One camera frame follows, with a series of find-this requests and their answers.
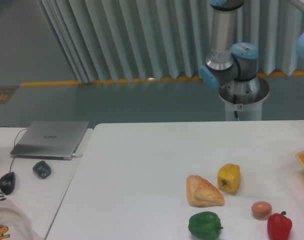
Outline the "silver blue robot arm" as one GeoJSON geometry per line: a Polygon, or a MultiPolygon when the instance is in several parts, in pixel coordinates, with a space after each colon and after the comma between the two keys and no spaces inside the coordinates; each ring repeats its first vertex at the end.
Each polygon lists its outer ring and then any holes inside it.
{"type": "Polygon", "coordinates": [[[292,74],[304,60],[304,0],[210,0],[210,51],[199,68],[218,89],[258,70],[292,74]]]}

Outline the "person's white sleeve forearm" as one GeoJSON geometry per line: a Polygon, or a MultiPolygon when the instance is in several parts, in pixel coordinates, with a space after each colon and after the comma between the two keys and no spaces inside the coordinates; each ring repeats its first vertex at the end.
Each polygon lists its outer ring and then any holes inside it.
{"type": "Polygon", "coordinates": [[[32,240],[27,216],[0,192],[0,240],[32,240]]]}

